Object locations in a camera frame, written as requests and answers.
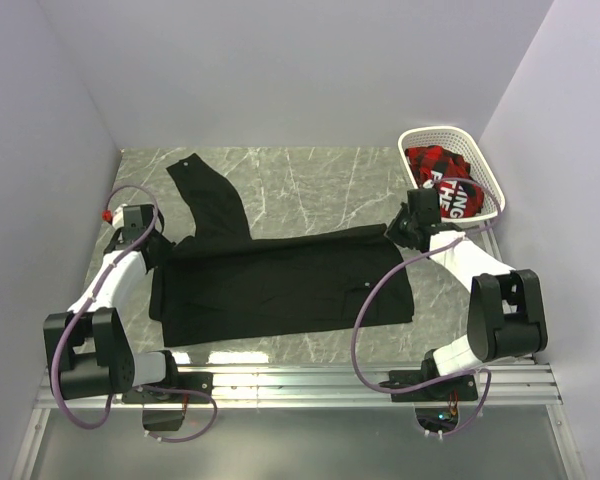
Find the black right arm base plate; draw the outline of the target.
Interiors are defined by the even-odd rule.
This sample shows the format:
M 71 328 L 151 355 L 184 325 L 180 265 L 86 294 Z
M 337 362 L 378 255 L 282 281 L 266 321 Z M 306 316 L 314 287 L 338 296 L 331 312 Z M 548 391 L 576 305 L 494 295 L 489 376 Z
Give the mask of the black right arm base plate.
M 425 432 L 438 435 L 457 429 L 460 422 L 460 402 L 477 399 L 478 390 L 472 375 L 446 380 L 409 393 L 391 394 L 393 403 L 415 403 L 418 425 Z

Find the black long sleeve shirt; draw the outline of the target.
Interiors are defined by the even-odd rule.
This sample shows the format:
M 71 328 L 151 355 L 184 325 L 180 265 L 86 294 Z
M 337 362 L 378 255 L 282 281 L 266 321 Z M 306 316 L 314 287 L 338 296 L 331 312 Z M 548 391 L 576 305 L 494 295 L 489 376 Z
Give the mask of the black long sleeve shirt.
M 149 317 L 167 347 L 350 328 L 402 261 L 383 224 L 254 239 L 234 186 L 197 154 L 167 172 L 195 222 L 153 273 Z

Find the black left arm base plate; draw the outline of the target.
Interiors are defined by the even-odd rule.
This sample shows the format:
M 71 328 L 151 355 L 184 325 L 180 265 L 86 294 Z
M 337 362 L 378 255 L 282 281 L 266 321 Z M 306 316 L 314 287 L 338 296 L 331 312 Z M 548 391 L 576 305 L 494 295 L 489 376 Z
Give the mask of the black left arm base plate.
M 139 389 L 122 395 L 122 404 L 142 408 L 142 425 L 152 433 L 178 433 L 184 425 L 189 407 L 209 405 L 213 374 L 189 372 L 178 375 L 174 386 L 160 386 L 160 391 Z

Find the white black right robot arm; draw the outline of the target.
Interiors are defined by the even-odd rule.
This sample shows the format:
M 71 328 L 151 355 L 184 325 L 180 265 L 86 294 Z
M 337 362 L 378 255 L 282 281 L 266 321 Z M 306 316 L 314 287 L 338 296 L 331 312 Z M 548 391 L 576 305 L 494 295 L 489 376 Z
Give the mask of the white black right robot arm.
M 534 271 L 514 269 L 456 225 L 444 223 L 439 214 L 412 212 L 405 204 L 386 236 L 445 268 L 470 294 L 466 333 L 429 352 L 421 363 L 420 385 L 426 396 L 443 399 L 459 378 L 479 367 L 545 350 L 548 330 L 541 282 Z

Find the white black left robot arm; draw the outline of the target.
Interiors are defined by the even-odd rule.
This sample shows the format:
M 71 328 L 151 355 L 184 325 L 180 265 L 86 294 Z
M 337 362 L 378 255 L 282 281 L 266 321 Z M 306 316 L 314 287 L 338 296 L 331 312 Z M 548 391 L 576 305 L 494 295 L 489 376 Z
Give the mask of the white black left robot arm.
M 159 402 L 172 401 L 180 393 L 182 379 L 173 355 L 165 350 L 133 352 L 120 318 L 120 309 L 137 284 L 163 263 L 173 247 L 152 231 L 123 255 L 138 236 L 133 230 L 116 230 L 82 296 L 66 312 L 44 321 L 52 391 L 64 400 L 124 394 L 143 385 Z

